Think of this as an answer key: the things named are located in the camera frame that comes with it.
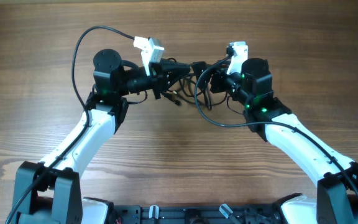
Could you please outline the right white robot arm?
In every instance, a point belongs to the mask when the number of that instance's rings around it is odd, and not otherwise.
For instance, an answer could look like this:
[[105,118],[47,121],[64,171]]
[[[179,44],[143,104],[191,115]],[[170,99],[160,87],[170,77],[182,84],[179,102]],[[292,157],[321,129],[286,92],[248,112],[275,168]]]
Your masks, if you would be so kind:
[[191,68],[196,88],[209,85],[213,93],[225,92],[242,104],[242,125],[283,151],[315,184],[316,198],[293,194],[276,202],[281,223],[358,223],[358,162],[320,140],[273,95],[266,60],[224,58]]

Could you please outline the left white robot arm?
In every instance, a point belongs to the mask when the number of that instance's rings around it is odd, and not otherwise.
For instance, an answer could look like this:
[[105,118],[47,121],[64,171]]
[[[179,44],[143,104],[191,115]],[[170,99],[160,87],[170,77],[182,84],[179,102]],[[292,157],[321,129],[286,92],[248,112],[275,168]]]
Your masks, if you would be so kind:
[[123,123],[131,105],[126,95],[152,90],[160,98],[190,66],[157,57],[138,67],[112,49],[99,51],[93,63],[95,84],[78,124],[50,154],[18,168],[7,223],[122,222],[112,202],[82,197],[80,179]]

